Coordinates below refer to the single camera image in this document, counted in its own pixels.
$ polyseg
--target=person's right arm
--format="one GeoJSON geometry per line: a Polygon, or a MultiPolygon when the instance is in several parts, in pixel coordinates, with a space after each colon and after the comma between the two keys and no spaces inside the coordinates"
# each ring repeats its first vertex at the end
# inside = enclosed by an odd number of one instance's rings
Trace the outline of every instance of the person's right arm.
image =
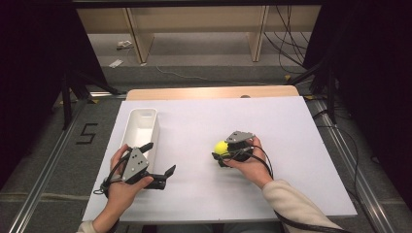
{"type": "MultiPolygon", "coordinates": [[[[255,137],[251,142],[253,154],[265,161],[265,154],[261,150],[260,139],[255,137]]],[[[256,184],[263,193],[269,205],[281,216],[295,222],[339,228],[331,222],[322,211],[303,193],[283,180],[273,180],[266,167],[254,158],[245,162],[230,160],[227,166],[239,169],[252,183],[256,184]]],[[[291,233],[307,232],[287,226],[291,233]]]]}

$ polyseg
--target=sleeve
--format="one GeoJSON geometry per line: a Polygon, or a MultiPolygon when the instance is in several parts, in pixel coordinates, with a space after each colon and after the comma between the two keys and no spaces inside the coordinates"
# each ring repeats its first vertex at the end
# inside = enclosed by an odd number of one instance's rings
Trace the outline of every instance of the sleeve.
{"type": "MultiPolygon", "coordinates": [[[[283,180],[267,183],[262,192],[273,210],[287,219],[305,224],[341,229],[341,227],[331,222],[309,198],[283,180]]],[[[291,233],[308,232],[288,225],[287,227],[291,233]]]]}
{"type": "Polygon", "coordinates": [[[77,233],[96,233],[96,231],[93,228],[92,221],[82,222],[82,224],[79,226],[77,233]]]}

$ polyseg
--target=person's left hand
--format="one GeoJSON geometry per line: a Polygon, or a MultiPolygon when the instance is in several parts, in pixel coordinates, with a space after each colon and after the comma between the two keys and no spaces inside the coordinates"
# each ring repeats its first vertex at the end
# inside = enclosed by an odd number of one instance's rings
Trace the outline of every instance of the person's left hand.
{"type": "MultiPolygon", "coordinates": [[[[115,168],[123,154],[127,151],[128,145],[123,145],[112,157],[110,161],[110,170],[115,168]]],[[[115,171],[114,175],[119,175],[122,166],[115,171]]],[[[120,216],[131,206],[136,194],[149,185],[154,180],[153,177],[147,176],[135,184],[125,182],[111,183],[109,187],[109,198],[104,210],[93,221],[93,227],[96,232],[107,232],[120,216]]]]}

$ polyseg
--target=beige desk panel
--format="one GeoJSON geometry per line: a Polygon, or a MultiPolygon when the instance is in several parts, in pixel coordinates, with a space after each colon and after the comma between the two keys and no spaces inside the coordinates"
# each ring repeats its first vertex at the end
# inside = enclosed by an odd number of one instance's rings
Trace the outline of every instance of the beige desk panel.
{"type": "Polygon", "coordinates": [[[133,89],[127,93],[126,100],[218,99],[242,95],[275,97],[298,96],[299,93],[292,85],[133,89]]]}

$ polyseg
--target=person's right hand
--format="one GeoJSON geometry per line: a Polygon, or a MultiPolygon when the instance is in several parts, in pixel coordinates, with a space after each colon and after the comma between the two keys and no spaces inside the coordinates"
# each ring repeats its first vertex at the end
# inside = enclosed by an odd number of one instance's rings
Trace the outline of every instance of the person's right hand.
{"type": "MultiPolygon", "coordinates": [[[[253,155],[261,158],[263,161],[266,161],[266,156],[261,150],[262,146],[260,139],[258,137],[254,137],[253,139],[248,141],[248,143],[251,146],[256,146],[253,149],[253,155]]],[[[246,179],[256,184],[259,188],[263,188],[265,184],[273,181],[266,167],[255,158],[250,157],[244,162],[238,162],[234,159],[231,159],[230,161],[225,161],[224,164],[229,167],[239,169],[239,171],[243,173],[246,179]]]]}

